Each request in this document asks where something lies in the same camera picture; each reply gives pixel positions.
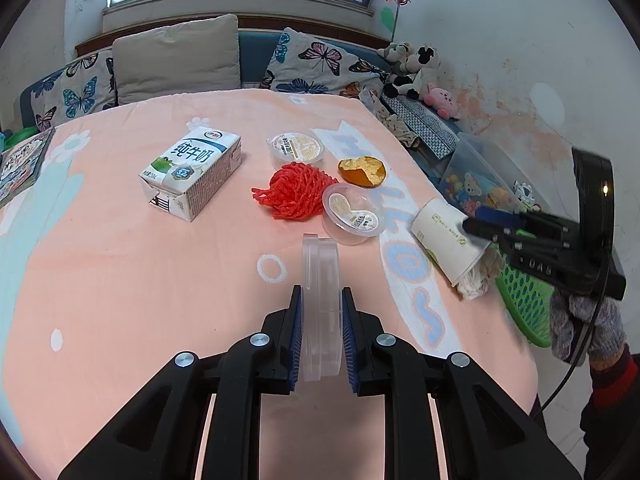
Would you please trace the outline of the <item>right gloved hand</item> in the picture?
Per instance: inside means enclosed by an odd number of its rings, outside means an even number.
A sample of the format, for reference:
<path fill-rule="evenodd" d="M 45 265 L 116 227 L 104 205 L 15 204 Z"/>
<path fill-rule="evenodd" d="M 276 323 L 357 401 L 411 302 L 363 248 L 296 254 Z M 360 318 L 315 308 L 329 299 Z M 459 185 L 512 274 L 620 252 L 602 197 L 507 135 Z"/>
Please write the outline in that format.
<path fill-rule="evenodd" d="M 588 297 L 570 295 L 555 289 L 549 304 L 551 349 L 553 355 L 570 362 L 582 332 L 592 325 L 586 338 L 589 364 L 595 370 L 606 370 L 622 356 L 626 344 L 620 306 L 612 298 L 604 298 L 594 321 L 597 303 Z"/>

